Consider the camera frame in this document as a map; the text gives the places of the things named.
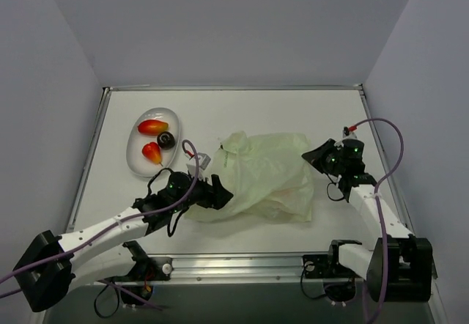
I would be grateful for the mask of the pale green plastic bag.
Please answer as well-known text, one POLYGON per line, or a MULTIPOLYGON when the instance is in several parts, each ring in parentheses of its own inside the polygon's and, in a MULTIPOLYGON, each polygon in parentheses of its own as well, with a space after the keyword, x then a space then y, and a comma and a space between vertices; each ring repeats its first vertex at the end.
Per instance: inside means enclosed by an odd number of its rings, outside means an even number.
POLYGON ((187 218, 209 223, 251 214, 279 223, 310 221, 314 176, 302 158, 310 149, 303 133, 231 134, 215 151, 207 173, 218 175, 233 197, 220 210, 191 207, 187 218))

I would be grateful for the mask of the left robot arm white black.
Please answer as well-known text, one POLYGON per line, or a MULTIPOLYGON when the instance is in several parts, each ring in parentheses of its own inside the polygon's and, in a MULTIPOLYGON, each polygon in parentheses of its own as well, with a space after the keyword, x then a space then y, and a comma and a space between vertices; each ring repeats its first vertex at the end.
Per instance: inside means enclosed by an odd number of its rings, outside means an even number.
POLYGON ((82 230, 38 234, 13 269, 13 276, 33 312, 42 312, 69 291, 113 276, 140 279, 147 257, 129 247, 171 223, 172 216, 197 205, 220 210, 233 197, 218 175, 210 179, 171 172, 166 186, 135 200, 116 216, 82 230))

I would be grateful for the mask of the red orange fake mango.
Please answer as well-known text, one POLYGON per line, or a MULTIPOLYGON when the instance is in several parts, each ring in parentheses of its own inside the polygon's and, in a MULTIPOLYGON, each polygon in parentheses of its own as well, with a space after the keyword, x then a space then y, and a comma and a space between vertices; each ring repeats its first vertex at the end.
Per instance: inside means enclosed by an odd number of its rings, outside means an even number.
POLYGON ((158 119, 147 119, 140 122, 137 126, 138 132, 146 136, 158 136, 160 133, 165 132, 168 129, 169 124, 158 119))

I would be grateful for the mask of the red fake pear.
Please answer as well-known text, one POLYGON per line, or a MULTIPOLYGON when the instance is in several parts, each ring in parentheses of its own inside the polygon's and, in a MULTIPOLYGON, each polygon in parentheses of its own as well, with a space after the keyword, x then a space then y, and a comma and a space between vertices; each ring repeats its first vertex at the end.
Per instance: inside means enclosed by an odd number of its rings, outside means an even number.
POLYGON ((162 155, 160 152, 160 147, 157 145, 156 142, 152 141, 150 143, 145 144, 142 147, 141 154, 151 163, 162 166, 162 155))

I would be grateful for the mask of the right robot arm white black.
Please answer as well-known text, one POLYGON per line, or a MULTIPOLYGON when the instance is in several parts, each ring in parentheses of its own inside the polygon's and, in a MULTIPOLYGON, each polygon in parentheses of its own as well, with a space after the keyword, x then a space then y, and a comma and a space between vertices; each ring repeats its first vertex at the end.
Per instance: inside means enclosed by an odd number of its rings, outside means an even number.
POLYGON ((302 155, 332 179, 374 238, 373 249, 358 240, 333 240, 320 274, 361 277, 375 302, 427 302, 432 292, 432 245, 417 238, 380 196, 377 181, 366 171, 363 149, 357 139, 329 139, 302 155))

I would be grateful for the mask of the dark purple fake plum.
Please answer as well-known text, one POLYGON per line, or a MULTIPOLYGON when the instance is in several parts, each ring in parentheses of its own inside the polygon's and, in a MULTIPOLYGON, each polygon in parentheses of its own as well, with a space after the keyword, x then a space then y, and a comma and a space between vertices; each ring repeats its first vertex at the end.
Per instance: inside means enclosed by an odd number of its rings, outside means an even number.
POLYGON ((157 145, 162 150, 170 150, 175 144, 175 138, 169 131, 164 131, 157 136, 157 145))

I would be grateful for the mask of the white oval ceramic plate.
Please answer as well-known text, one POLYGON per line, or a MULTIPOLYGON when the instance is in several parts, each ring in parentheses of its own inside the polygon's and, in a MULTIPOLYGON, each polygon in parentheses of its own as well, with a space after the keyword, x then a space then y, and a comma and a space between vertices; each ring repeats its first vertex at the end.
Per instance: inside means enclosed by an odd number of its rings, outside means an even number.
POLYGON ((145 111, 130 131, 126 161, 132 173, 151 177, 170 167, 180 145, 180 121, 169 108, 145 111))

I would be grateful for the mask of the aluminium front rail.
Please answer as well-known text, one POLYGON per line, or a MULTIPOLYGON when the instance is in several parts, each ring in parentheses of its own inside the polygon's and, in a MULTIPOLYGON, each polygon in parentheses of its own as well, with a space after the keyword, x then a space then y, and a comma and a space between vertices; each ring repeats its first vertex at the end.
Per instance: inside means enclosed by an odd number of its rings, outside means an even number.
MULTIPOLYGON (((83 265, 73 264, 65 276, 53 275, 51 277, 53 283, 64 286, 69 292, 102 279, 110 279, 120 271, 128 270, 130 257, 120 253, 119 247, 99 254, 83 265)), ((176 257, 148 255, 151 258, 172 258, 171 279, 204 274, 214 278, 292 277, 302 271, 302 256, 297 254, 179 255, 176 257)))

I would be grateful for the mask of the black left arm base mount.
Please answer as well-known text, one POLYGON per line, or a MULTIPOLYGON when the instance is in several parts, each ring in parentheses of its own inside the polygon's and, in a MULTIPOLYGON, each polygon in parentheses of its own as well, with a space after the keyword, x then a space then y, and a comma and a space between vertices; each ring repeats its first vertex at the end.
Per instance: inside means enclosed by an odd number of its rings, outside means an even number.
POLYGON ((151 258, 134 240, 123 243, 118 250, 130 257, 130 267, 110 280, 115 284, 126 283, 123 288, 132 294, 149 301, 155 289, 151 282, 168 281, 171 278, 172 258, 151 258))

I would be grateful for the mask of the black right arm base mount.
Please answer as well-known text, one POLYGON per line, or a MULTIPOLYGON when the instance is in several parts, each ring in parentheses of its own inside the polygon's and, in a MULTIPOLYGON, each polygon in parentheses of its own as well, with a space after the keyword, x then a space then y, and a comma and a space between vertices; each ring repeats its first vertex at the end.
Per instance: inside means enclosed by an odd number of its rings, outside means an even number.
POLYGON ((304 254, 300 275, 300 291, 312 301, 327 299, 331 305, 346 306, 357 296, 358 275, 332 260, 327 254, 304 254), (322 292, 310 295, 305 288, 305 280, 321 280, 322 292))

